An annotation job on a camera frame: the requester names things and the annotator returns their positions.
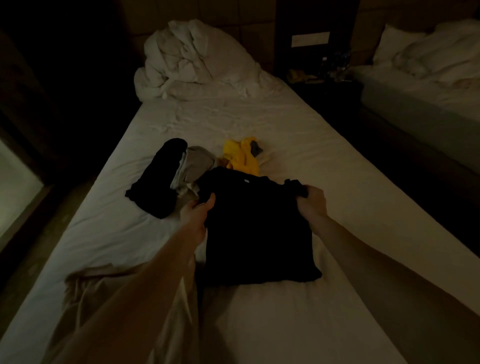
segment white bed sheet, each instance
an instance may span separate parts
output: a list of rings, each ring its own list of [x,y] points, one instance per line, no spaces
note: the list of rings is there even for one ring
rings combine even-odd
[[[0,363],[40,362],[68,273],[138,264],[166,242],[177,217],[156,219],[124,197],[166,140],[219,155],[226,138],[250,135],[265,150],[261,174],[324,188],[333,218],[480,314],[478,258],[291,90],[263,100],[159,99],[141,106],[78,209],[0,342]],[[206,290],[205,363],[404,362],[319,239],[313,248],[324,274],[315,282]]]
[[[480,174],[480,90],[441,86],[387,65],[352,70],[367,108]]]

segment hand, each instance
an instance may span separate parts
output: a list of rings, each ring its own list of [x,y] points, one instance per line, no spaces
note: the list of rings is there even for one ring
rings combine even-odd
[[[199,246],[205,239],[206,228],[204,225],[207,218],[207,212],[215,205],[215,194],[211,194],[210,198],[204,204],[198,204],[198,200],[190,201],[180,211],[180,223],[182,229],[189,234],[189,239],[195,244],[195,248]]]
[[[308,191],[308,197],[297,196],[297,206],[300,214],[309,220],[314,215],[327,215],[327,200],[324,192],[317,187],[305,185]]]

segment yellow clothing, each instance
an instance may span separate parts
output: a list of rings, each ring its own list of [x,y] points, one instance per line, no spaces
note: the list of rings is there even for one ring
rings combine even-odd
[[[227,168],[258,176],[259,167],[257,159],[252,155],[250,143],[257,138],[245,138],[241,142],[228,139],[223,144],[223,158],[229,162]]]

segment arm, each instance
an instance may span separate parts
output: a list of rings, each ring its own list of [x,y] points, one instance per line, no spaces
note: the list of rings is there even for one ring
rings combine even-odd
[[[480,317],[356,238],[327,215],[323,191],[307,188],[308,198],[297,199],[300,213],[404,358],[409,363],[480,363]]]
[[[180,228],[132,280],[75,334],[55,364],[144,364],[187,271],[205,238],[204,221],[215,195],[203,205],[185,206]]]

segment light switch plate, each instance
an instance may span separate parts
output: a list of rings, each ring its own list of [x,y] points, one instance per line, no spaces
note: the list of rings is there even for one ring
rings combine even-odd
[[[330,32],[299,34],[292,36],[292,48],[328,44]]]

